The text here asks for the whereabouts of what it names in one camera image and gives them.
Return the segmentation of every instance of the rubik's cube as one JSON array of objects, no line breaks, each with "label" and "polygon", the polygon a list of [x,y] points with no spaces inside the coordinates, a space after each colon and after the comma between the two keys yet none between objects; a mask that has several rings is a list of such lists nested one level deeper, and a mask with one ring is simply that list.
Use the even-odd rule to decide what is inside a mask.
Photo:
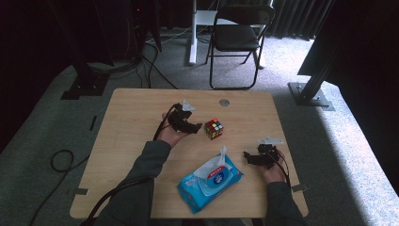
[{"label": "rubik's cube", "polygon": [[223,125],[217,119],[206,122],[204,128],[206,135],[211,140],[223,134]]}]

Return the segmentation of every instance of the chair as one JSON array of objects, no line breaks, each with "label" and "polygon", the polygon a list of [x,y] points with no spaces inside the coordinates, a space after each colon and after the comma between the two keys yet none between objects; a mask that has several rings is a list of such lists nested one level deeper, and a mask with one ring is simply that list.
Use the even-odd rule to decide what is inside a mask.
[{"label": "chair", "polygon": [[[211,58],[211,71],[209,84],[212,89],[235,90],[251,89],[258,75],[259,63],[261,59],[265,31],[270,26],[275,16],[275,10],[270,6],[264,5],[232,5],[221,8],[214,20],[214,26],[209,41],[208,53],[205,64],[208,63],[208,57]],[[255,32],[256,27],[260,27],[258,35]],[[220,52],[249,52],[247,55],[215,55],[214,49]],[[246,57],[242,64],[247,62],[251,54],[255,56],[255,75],[253,82],[248,87],[214,87],[213,71],[214,57]]]}]

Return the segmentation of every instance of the cable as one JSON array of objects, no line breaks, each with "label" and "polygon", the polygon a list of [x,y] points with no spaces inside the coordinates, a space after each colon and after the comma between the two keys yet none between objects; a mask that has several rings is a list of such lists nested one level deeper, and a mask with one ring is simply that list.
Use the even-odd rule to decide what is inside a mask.
[{"label": "cable", "polygon": [[140,180],[135,180],[133,182],[129,182],[125,185],[121,185],[121,186],[117,186],[114,189],[108,191],[105,195],[103,195],[100,200],[96,203],[96,205],[94,206],[94,208],[91,210],[90,214],[88,215],[88,218],[82,222],[81,226],[90,226],[94,223],[95,221],[95,217],[94,215],[97,213],[98,209],[101,207],[101,205],[103,204],[104,201],[106,201],[108,198],[111,197],[111,199],[120,191],[122,191],[125,188],[128,188],[130,186],[136,186],[142,183],[146,183],[148,181],[150,181],[151,178],[144,178],[144,179],[140,179]]},{"label": "cable", "polygon": [[157,140],[157,139],[158,139],[158,136],[159,136],[159,133],[161,133],[161,130],[167,128],[167,126],[165,126],[165,127],[162,127],[162,126],[164,126],[165,121],[167,120],[167,118],[168,118],[169,115],[170,115],[170,111],[172,111],[172,109],[173,109],[174,107],[176,107],[176,105],[177,105],[177,104],[175,104],[175,105],[173,105],[173,106],[170,107],[168,113],[166,114],[166,116],[164,117],[164,119],[161,121],[161,123],[159,124],[158,128],[156,129],[156,132],[155,132],[155,134],[154,134],[154,136],[153,136],[153,140]]},{"label": "cable", "polygon": [[129,22],[129,10],[126,7],[126,2],[123,1],[123,7],[125,9],[125,13],[126,13],[126,23],[127,23],[127,47],[126,47],[126,52],[125,52],[125,58],[127,57],[127,53],[129,52],[129,48],[130,48],[130,22]]},{"label": "cable", "polygon": [[158,49],[154,46],[154,45],[152,45],[152,44],[148,44],[148,43],[146,43],[147,45],[149,45],[150,47],[152,47],[154,50],[155,50],[155,58],[154,58],[154,60],[153,60],[153,62],[150,62],[145,56],[143,56],[143,58],[145,59],[145,60],[147,60],[150,64],[151,64],[151,67],[150,67],[150,71],[149,71],[149,77],[148,77],[148,83],[149,83],[149,88],[151,88],[151,79],[150,79],[150,76],[151,76],[151,70],[152,70],[152,68],[155,68],[157,71],[158,71],[158,73],[172,86],[172,87],[174,87],[175,89],[178,89],[175,85],[173,85],[156,67],[155,67],[155,65],[154,65],[154,62],[155,62],[155,60],[158,58]]},{"label": "cable", "polygon": [[279,168],[282,170],[282,172],[284,173],[285,176],[285,180],[287,181],[287,185],[288,187],[290,187],[291,189],[291,181],[290,181],[290,170],[288,169],[288,164],[287,161],[285,161],[285,158],[278,153],[279,157],[282,158],[283,162],[285,163],[285,167],[287,168],[287,172],[285,172],[284,168],[281,166],[281,164],[279,163],[279,161],[277,161],[270,153],[267,153],[272,159],[273,161],[279,166]]},{"label": "cable", "polygon": [[127,76],[129,76],[129,75],[131,75],[131,74],[133,74],[133,73],[137,73],[137,69],[136,69],[136,71],[135,71],[135,72],[127,73],[127,74],[125,74],[125,75],[122,75],[122,76],[120,76],[120,77],[112,77],[112,78],[108,78],[108,80],[119,80],[119,79],[121,79],[121,78],[124,78],[124,77],[127,77]]},{"label": "cable", "polygon": [[197,40],[199,40],[199,41],[202,42],[202,43],[209,44],[209,40],[206,40],[206,39],[204,39],[204,38],[197,37]]},{"label": "cable", "polygon": [[147,77],[147,68],[146,68],[146,64],[143,63],[143,69],[144,69],[144,78],[146,79],[147,82],[147,86],[149,86],[150,82],[149,82],[149,78]]},{"label": "cable", "polygon": [[[55,158],[56,158],[60,153],[68,153],[68,154],[71,156],[70,165],[69,165],[67,168],[65,168],[65,169],[58,169],[58,168],[55,166],[55,164],[54,164]],[[79,162],[78,164],[76,164],[75,166],[72,166],[72,164],[73,164],[73,159],[74,159],[73,152],[71,152],[71,151],[69,151],[69,150],[61,150],[61,151],[58,151],[58,152],[56,152],[56,153],[54,153],[54,154],[52,155],[52,157],[51,157],[51,162],[50,162],[52,169],[53,169],[54,171],[57,171],[57,172],[64,172],[64,175],[62,176],[61,180],[59,180],[59,182],[58,182],[58,184],[55,186],[55,188],[50,192],[50,194],[44,199],[44,201],[43,201],[43,202],[40,204],[40,206],[38,207],[38,209],[36,210],[35,214],[33,215],[33,217],[32,217],[31,220],[30,220],[30,223],[29,223],[30,226],[33,225],[33,223],[35,222],[35,219],[36,219],[36,217],[38,216],[39,211],[40,211],[40,209],[43,207],[43,205],[50,199],[50,197],[54,194],[54,192],[56,192],[56,190],[59,188],[59,186],[61,186],[61,184],[62,184],[62,182],[64,181],[64,179],[67,177],[68,172],[70,172],[71,170],[73,170],[73,169],[79,167],[80,165],[82,165],[84,162],[86,162],[86,161],[88,160],[89,157],[90,157],[90,155],[87,156],[87,157],[85,157],[82,161],[80,161],[80,162]]]},{"label": "cable", "polygon": [[[186,30],[184,30],[183,32],[181,32],[181,33],[179,33],[179,34],[176,34],[176,35],[173,35],[173,36],[170,37],[168,40],[164,40],[164,41],[162,41],[161,43],[166,43],[166,42],[168,42],[168,41],[170,41],[170,40],[173,40],[173,39],[175,39],[175,38],[177,38],[177,37],[183,35],[183,34],[184,34],[185,32],[187,32],[189,29],[191,29],[191,26],[188,27],[188,28],[186,28]],[[150,44],[155,44],[155,42],[153,41],[153,39],[147,40],[146,42],[147,42],[147,43],[150,43]]]},{"label": "cable", "polygon": [[143,88],[143,78],[141,77],[141,75],[138,73],[138,70],[136,71],[138,78],[140,79],[140,88]]},{"label": "cable", "polygon": [[135,60],[131,59],[130,63],[120,66],[118,68],[99,69],[99,68],[92,67],[92,66],[90,66],[90,68],[96,73],[125,73],[125,72],[129,72],[133,69],[136,69],[137,65],[138,65],[138,63]]}]

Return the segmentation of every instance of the white tag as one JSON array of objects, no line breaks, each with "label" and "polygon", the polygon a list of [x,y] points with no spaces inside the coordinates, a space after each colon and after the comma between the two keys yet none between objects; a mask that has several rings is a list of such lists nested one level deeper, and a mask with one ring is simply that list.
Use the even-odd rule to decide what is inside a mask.
[{"label": "white tag", "polygon": [[282,139],[267,137],[264,139],[258,139],[258,143],[260,144],[283,144]]},{"label": "white tag", "polygon": [[183,111],[193,111],[196,108],[192,105],[190,105],[185,99],[183,100],[183,107],[182,107]]}]

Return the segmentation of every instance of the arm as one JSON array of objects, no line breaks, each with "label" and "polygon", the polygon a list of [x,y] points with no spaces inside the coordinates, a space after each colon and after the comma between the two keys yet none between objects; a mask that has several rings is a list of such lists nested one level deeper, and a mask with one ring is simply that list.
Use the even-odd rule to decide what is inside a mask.
[{"label": "arm", "polygon": [[149,224],[152,210],[153,178],[161,173],[170,150],[180,139],[188,135],[174,131],[171,126],[168,126],[168,121],[165,122],[164,128],[155,141],[146,143],[141,156],[137,158],[120,185],[144,178],[151,179],[146,183],[130,186],[120,191],[100,213],[95,222],[96,226]]},{"label": "arm", "polygon": [[[282,164],[284,154],[279,151]],[[258,166],[267,183],[267,213],[266,226],[275,225],[308,225],[296,206],[290,187],[285,182],[285,175],[279,166],[274,165],[271,169]]]},{"label": "arm", "polygon": [[291,189],[285,182],[267,185],[266,226],[308,225],[296,206]]}]

